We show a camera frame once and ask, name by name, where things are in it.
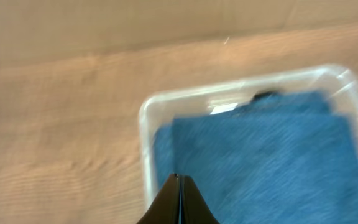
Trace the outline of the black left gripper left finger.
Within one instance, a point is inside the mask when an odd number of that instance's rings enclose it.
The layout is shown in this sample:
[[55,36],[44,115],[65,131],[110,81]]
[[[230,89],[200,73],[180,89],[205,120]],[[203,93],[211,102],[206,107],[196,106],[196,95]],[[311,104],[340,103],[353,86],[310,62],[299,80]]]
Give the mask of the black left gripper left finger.
[[179,176],[171,174],[137,224],[178,224]]

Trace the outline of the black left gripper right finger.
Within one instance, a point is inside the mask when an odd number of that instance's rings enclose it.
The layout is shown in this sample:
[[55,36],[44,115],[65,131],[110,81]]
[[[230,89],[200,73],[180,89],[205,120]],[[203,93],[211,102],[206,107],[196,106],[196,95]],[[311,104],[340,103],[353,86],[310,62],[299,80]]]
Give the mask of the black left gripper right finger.
[[181,223],[219,224],[190,176],[181,177]]

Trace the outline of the teal blue towel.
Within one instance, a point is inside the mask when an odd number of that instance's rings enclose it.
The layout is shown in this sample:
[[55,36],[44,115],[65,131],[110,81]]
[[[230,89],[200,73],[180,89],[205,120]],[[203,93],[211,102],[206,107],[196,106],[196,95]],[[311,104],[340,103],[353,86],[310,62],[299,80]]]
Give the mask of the teal blue towel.
[[358,223],[352,128],[319,91],[175,118],[154,159],[159,184],[192,177],[221,223]]

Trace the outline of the black cloth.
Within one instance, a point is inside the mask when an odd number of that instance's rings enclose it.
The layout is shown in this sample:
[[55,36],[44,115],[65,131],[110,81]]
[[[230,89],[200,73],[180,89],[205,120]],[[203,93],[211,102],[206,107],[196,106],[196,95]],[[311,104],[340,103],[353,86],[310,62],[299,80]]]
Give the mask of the black cloth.
[[263,98],[269,98],[271,96],[277,96],[277,95],[280,95],[281,93],[277,90],[268,90],[268,91],[261,91],[261,92],[258,92],[256,93],[251,101],[258,101],[258,100],[261,100]]

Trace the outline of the white label in bin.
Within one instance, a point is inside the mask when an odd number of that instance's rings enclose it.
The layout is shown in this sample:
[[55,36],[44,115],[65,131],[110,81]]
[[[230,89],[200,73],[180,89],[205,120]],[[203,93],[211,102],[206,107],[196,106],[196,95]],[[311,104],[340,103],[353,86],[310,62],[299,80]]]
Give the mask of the white label in bin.
[[237,107],[238,103],[229,103],[223,105],[216,105],[212,108],[210,114],[219,114],[227,111],[232,111]]

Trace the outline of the clear plastic storage bin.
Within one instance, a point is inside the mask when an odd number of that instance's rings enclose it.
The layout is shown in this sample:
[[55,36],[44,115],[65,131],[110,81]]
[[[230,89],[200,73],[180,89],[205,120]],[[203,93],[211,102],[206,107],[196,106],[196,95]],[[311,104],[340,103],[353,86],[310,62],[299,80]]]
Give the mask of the clear plastic storage bin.
[[[333,113],[348,118],[358,157],[358,80],[346,67],[320,65],[259,78],[166,91],[147,99],[139,112],[146,210],[166,182],[158,183],[154,159],[154,137],[162,126],[170,124],[175,118],[213,115],[210,112],[216,105],[238,103],[236,108],[239,108],[251,103],[256,93],[268,90],[277,90],[281,95],[321,92],[329,101]],[[179,176],[178,223],[181,223],[181,177],[188,175],[177,175]]]

